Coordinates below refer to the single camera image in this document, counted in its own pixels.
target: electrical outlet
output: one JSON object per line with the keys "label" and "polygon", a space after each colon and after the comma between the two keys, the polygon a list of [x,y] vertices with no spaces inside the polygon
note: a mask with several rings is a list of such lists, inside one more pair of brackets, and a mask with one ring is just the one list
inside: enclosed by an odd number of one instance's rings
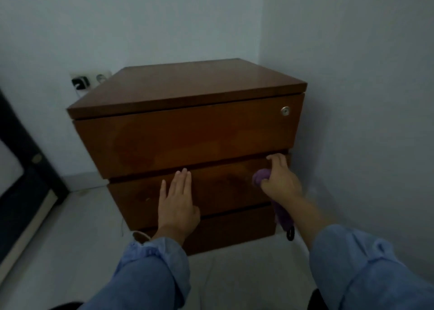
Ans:
{"label": "electrical outlet", "polygon": [[89,92],[91,89],[94,89],[99,84],[109,79],[111,77],[111,72],[108,70],[89,70],[83,72],[73,72],[69,75],[71,77],[71,80],[75,78],[85,77],[89,81],[89,85],[86,85],[86,89],[75,89],[77,95],[79,97],[82,97],[87,94],[87,92]]}

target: denim sleeve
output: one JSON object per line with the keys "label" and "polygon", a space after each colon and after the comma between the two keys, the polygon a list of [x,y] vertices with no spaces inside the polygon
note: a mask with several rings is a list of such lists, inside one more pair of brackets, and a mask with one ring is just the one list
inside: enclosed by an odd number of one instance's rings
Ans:
{"label": "denim sleeve", "polygon": [[434,309],[434,287],[399,262],[390,243],[366,232],[324,228],[309,264],[330,310]]}
{"label": "denim sleeve", "polygon": [[190,292],[188,258],[170,238],[128,245],[111,281],[81,310],[172,310]]}

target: wall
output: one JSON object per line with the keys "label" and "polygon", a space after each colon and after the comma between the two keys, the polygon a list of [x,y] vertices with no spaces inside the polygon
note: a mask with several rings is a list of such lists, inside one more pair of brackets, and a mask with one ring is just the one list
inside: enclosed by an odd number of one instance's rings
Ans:
{"label": "wall", "polygon": [[65,111],[69,73],[258,60],[262,0],[0,0],[0,87],[62,176],[96,171]]}
{"label": "wall", "polygon": [[293,169],[434,280],[432,0],[264,0],[260,63],[309,85]]}

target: drawer cabinet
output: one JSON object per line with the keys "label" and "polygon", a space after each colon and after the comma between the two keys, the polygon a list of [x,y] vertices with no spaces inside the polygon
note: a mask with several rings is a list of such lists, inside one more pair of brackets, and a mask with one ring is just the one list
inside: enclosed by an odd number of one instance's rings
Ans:
{"label": "drawer cabinet", "polygon": [[193,254],[273,234],[251,177],[293,146],[306,87],[240,59],[128,67],[68,112],[131,230],[152,233],[161,180],[191,170]]}

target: purple cloth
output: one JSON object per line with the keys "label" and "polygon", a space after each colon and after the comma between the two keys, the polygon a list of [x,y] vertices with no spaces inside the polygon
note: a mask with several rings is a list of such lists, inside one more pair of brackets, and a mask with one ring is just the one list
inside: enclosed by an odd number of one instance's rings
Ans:
{"label": "purple cloth", "polygon": [[[270,169],[260,169],[252,177],[252,183],[254,186],[260,187],[261,181],[263,179],[269,179],[271,175]],[[288,214],[286,209],[283,206],[274,200],[271,200],[271,204],[273,205],[274,213],[277,215],[277,219],[279,220],[279,224],[282,226],[284,231],[289,231],[290,228],[294,225],[294,221],[291,216]]]}

